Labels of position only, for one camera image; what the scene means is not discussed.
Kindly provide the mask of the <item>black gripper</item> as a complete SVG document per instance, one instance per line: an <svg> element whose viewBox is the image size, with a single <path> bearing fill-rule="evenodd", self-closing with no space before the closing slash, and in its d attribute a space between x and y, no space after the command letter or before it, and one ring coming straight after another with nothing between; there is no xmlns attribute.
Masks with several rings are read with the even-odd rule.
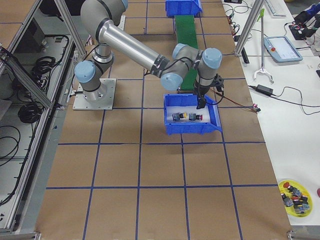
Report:
<svg viewBox="0 0 320 240"><path fill-rule="evenodd" d="M209 85L205 86L201 84L199 85L198 83L194 84L194 94L197 96L197 110L205 108L207 100L204 98L204 96L210 90L210 88L211 87Z"/></svg>

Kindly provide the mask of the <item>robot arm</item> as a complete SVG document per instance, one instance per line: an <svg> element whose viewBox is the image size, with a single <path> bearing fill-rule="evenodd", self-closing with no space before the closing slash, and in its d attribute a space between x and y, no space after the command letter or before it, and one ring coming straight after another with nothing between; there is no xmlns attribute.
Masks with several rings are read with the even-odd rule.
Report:
<svg viewBox="0 0 320 240"><path fill-rule="evenodd" d="M200 50L178 43L172 53L173 60L169 60L118 27L127 8L126 0L86 0L80 9L81 22L99 46L111 47L125 54L151 75L160 78L168 91L177 90L187 73L191 69L196 70L193 92L197 96L198 109L207 104L205 94L210 88L224 92L224 80L217 74L222 53L217 48Z"/></svg>

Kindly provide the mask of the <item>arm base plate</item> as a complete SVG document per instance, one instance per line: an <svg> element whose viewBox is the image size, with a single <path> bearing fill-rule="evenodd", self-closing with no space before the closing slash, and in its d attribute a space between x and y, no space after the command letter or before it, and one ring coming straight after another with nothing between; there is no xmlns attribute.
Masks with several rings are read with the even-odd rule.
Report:
<svg viewBox="0 0 320 240"><path fill-rule="evenodd" d="M121 29L122 31L124 30L125 28L125 22L126 22L126 16L125 15L122 15L121 18L120 18L120 22L119 22L119 25L117 26L119 29Z"/></svg>
<svg viewBox="0 0 320 240"><path fill-rule="evenodd" d="M78 85L78 91L82 92L75 96L73 109L75 111L98 111L112 110L116 91L116 78L100 78L101 85L93 92L83 91L82 85Z"/></svg>

